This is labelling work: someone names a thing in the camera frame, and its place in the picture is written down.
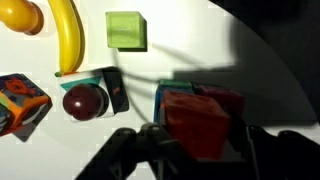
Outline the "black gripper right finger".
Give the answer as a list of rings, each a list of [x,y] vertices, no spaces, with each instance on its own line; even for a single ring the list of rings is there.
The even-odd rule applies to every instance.
[[[320,180],[320,145],[296,131],[271,135],[232,116],[229,142],[250,180]]]

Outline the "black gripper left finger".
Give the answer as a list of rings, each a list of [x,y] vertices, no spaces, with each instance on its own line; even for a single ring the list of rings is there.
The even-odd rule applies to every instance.
[[[149,164],[156,180],[178,179],[196,165],[196,160],[161,125],[147,123],[139,132],[117,129],[76,180],[127,180],[142,162]]]

